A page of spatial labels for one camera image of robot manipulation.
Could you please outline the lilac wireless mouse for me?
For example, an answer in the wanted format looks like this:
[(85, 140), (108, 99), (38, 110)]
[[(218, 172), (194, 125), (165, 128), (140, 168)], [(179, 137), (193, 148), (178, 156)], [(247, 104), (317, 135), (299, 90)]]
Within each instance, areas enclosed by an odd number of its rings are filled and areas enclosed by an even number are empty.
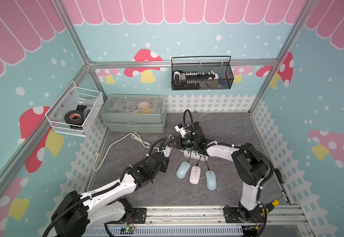
[(164, 149), (164, 156), (166, 158), (168, 158), (170, 156), (172, 148), (170, 146), (166, 146), (166, 148)]

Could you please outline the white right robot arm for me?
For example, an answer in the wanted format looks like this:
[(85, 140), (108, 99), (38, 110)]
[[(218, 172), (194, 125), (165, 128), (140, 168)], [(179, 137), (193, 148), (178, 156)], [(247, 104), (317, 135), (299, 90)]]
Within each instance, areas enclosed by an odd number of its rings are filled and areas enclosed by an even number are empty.
[(260, 193), (263, 185), (274, 172), (270, 159), (256, 150), (251, 143), (237, 146), (206, 139), (198, 122), (192, 125), (178, 124), (175, 130), (179, 135), (172, 138), (170, 144), (188, 153), (189, 157), (198, 156), (199, 160), (205, 162), (209, 157), (233, 162), (243, 182), (238, 216), (241, 221), (250, 222), (260, 210)]

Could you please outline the light blue wireless mouse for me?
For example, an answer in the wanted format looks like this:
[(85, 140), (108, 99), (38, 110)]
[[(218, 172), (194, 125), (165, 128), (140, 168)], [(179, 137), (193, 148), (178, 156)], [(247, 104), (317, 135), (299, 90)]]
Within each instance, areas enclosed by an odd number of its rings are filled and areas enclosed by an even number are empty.
[(176, 176), (179, 179), (184, 179), (191, 168), (189, 162), (183, 161), (177, 169)]

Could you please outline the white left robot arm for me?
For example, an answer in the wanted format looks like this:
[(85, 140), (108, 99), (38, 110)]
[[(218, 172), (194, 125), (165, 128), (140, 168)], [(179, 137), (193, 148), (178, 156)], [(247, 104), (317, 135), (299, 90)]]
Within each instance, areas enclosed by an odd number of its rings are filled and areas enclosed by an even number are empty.
[(127, 222), (134, 209), (125, 195), (152, 183), (159, 172), (165, 173), (169, 164), (169, 147), (146, 155), (145, 159), (129, 166), (121, 177), (107, 185), (78, 194), (66, 195), (51, 217), (43, 236), (55, 230), (58, 237), (81, 237), (94, 227), (108, 222)]

